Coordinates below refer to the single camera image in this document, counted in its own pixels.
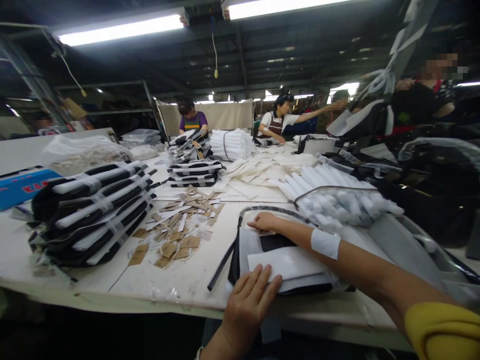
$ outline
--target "clear plastic bag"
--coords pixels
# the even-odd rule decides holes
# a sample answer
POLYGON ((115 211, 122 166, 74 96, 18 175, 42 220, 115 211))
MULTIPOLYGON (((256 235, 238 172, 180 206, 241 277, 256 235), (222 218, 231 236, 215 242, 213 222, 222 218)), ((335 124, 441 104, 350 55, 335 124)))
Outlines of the clear plastic bag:
POLYGON ((133 147, 130 149, 130 151, 136 160, 147 160, 155 158, 159 155, 157 149, 150 145, 133 147))
POLYGON ((62 176, 72 176, 99 165, 133 159, 128 149, 103 135, 82 139, 57 135, 41 152, 40 165, 62 176))
POLYGON ((130 143, 146 143, 149 138, 158 135, 160 131, 152 129, 135 129, 121 137, 123 141, 130 143))

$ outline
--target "yellow sleeve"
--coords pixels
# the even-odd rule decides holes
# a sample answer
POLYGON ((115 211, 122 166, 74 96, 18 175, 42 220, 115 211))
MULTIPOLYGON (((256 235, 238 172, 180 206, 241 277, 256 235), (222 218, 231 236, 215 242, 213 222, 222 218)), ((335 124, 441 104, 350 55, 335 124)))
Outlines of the yellow sleeve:
POLYGON ((420 360, 480 359, 480 316, 463 307, 416 304, 405 315, 405 328, 420 360))

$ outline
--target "black hair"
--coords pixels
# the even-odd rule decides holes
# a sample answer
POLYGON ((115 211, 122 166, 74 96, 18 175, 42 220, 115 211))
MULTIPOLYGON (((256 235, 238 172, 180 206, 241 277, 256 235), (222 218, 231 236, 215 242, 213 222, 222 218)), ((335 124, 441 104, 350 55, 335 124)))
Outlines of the black hair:
POLYGON ((290 95, 289 93, 280 92, 280 95, 276 98, 275 102, 273 103, 273 110, 277 111, 278 106, 283 106, 286 102, 293 103, 294 102, 294 96, 290 95))
POLYGON ((192 108, 195 109, 194 100, 191 97, 186 97, 177 101, 178 112, 185 116, 192 111, 192 108))
POLYGON ((343 100, 343 99, 349 99, 350 98, 350 94, 349 94, 349 91, 348 90, 338 90, 336 93, 333 94, 333 96, 331 97, 331 102, 334 103, 334 102, 337 102, 339 100, 343 100))

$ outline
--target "blue box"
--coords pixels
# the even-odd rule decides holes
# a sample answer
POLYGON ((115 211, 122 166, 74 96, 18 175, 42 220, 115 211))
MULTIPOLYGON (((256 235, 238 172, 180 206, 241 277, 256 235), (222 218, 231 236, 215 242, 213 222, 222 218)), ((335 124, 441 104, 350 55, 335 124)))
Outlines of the blue box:
POLYGON ((55 171, 37 169, 19 175, 0 178, 0 210, 21 204, 33 198, 49 179, 61 178, 55 171))

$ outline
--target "person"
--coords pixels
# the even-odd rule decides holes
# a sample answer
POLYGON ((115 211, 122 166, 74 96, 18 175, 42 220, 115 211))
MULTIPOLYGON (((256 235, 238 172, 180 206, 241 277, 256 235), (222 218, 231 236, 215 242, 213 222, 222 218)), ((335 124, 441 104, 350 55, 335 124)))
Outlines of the person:
POLYGON ((441 53, 426 61, 416 79, 398 81, 391 100, 397 124, 453 122, 455 87, 453 80, 445 77, 448 69, 457 65, 457 53, 441 53))
MULTIPOLYGON (((480 316, 419 277, 343 240, 336 259, 326 256, 318 246, 319 252, 312 249, 314 236, 322 236, 322 231, 270 212, 259 213, 248 226, 289 238, 379 303, 420 360, 480 359, 480 316)), ((199 354, 201 360, 236 360, 249 351, 282 283, 277 275, 268 284, 271 272, 269 265, 258 265, 237 281, 221 326, 199 354)))
POLYGON ((177 102, 178 112, 181 114, 180 134, 192 129, 200 129, 203 132, 203 139, 209 137, 209 123, 207 117, 201 111, 195 110, 194 101, 191 98, 182 99, 177 102))
POLYGON ((280 144, 285 144, 286 141, 282 136, 282 132, 285 130, 286 126, 305 122, 333 109, 343 109, 347 104, 346 101, 339 101, 318 109, 317 111, 302 115, 291 115, 289 112, 293 101, 294 96, 289 93, 277 97, 275 103, 273 103, 273 111, 267 112, 261 120, 261 124, 258 128, 258 131, 261 133, 258 137, 259 139, 274 138, 280 144))
MULTIPOLYGON (((331 97, 331 102, 345 101, 348 103, 350 94, 348 90, 338 90, 331 97)), ((316 133, 326 134, 327 128, 342 114, 343 109, 332 109, 329 112, 322 113, 316 122, 316 133)))

